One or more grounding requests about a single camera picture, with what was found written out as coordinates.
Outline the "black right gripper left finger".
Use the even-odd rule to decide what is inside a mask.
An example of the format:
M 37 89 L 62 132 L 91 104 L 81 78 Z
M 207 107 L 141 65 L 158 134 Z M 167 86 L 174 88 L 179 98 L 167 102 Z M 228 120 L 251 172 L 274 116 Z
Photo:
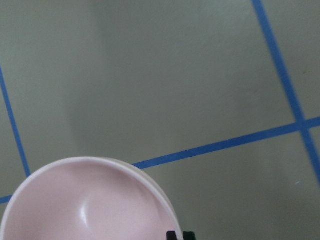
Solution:
M 175 231 L 168 231 L 166 233 L 166 239 L 167 240 L 177 240 L 177 235 Z

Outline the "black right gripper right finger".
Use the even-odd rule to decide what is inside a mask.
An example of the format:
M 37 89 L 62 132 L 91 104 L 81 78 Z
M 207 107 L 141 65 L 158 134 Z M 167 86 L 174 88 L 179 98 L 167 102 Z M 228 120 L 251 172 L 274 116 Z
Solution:
M 196 235 L 193 231 L 184 231 L 183 232 L 184 240 L 196 240 Z

